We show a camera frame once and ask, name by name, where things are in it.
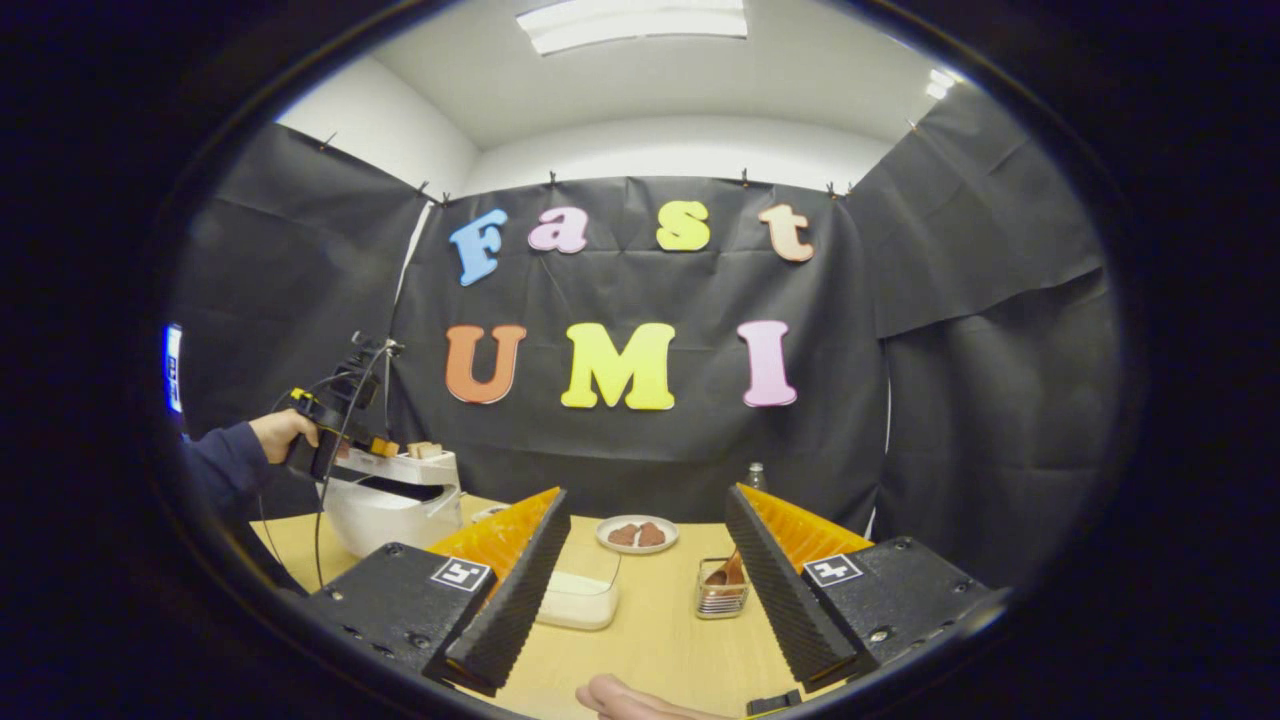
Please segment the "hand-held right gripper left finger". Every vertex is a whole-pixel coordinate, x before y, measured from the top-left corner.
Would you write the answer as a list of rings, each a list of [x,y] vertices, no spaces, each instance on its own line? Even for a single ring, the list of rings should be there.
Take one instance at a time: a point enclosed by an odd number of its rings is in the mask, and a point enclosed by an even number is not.
[[[426,550],[388,542],[306,602],[357,651],[493,697],[525,647],[570,533],[564,501],[553,487]]]

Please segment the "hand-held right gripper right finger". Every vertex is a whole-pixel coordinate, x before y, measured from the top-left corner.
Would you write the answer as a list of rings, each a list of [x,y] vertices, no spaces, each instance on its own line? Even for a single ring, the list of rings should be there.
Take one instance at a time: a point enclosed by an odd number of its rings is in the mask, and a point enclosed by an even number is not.
[[[750,486],[727,493],[724,524],[794,679],[815,692],[970,635],[1006,592],[922,541],[879,543]]]

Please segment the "clear box of rice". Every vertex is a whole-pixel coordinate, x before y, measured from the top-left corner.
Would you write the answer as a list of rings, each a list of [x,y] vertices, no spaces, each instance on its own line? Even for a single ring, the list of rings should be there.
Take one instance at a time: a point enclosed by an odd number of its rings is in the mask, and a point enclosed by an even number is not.
[[[547,584],[536,621],[581,632],[613,623],[620,605],[620,556],[598,544],[567,542]]]

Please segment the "metal wire chopstick holder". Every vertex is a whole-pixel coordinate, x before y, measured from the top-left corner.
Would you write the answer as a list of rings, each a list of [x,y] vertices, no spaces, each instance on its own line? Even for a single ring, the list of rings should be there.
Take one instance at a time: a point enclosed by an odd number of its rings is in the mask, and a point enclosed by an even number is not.
[[[696,583],[695,583],[695,603],[694,612],[698,618],[712,620],[722,618],[735,618],[744,611],[750,594],[750,582],[745,573],[746,584],[741,591],[730,592],[727,594],[713,594],[708,592],[704,587],[704,580],[707,577],[718,569],[726,560],[723,559],[704,559],[700,561],[698,568]]]

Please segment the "white rice cooker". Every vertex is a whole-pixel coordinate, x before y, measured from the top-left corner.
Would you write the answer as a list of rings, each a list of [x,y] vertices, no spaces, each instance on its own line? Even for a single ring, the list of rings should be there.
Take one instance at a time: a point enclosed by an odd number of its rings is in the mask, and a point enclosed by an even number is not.
[[[456,455],[381,457],[352,448],[335,460],[323,501],[342,546],[365,557],[388,543],[426,550],[463,527]]]

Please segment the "white round plate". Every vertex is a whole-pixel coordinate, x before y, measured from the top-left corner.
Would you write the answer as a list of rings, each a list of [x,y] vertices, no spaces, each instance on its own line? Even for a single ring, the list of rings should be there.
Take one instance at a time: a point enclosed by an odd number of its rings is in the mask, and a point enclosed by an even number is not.
[[[628,523],[635,523],[637,525],[641,525],[645,521],[653,521],[659,528],[663,529],[663,532],[667,536],[667,542],[664,544],[660,544],[660,546],[657,546],[657,547],[649,547],[649,548],[637,548],[636,546],[635,547],[622,547],[622,546],[617,546],[617,544],[611,544],[605,539],[605,537],[614,528],[617,528],[618,525],[625,525],[625,524],[628,524]],[[650,553],[663,552],[664,550],[667,550],[668,547],[671,547],[672,544],[675,544],[678,541],[678,538],[680,538],[680,532],[678,532],[678,528],[676,527],[675,523],[672,523],[669,520],[666,520],[664,518],[658,518],[658,516],[653,516],[653,515],[630,514],[630,515],[618,515],[618,516],[607,518],[604,520],[600,520],[596,524],[596,528],[595,528],[595,537],[596,537],[596,541],[602,546],[604,546],[607,550],[613,550],[614,552],[618,552],[618,553],[623,553],[623,555],[650,555]]]

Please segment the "large ceiling light panel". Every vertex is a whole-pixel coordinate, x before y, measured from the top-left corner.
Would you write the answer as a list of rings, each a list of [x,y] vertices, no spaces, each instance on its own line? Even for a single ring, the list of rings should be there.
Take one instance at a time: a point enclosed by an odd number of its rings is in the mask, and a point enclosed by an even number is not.
[[[746,38],[744,0],[563,0],[516,17],[543,56],[631,38]]]

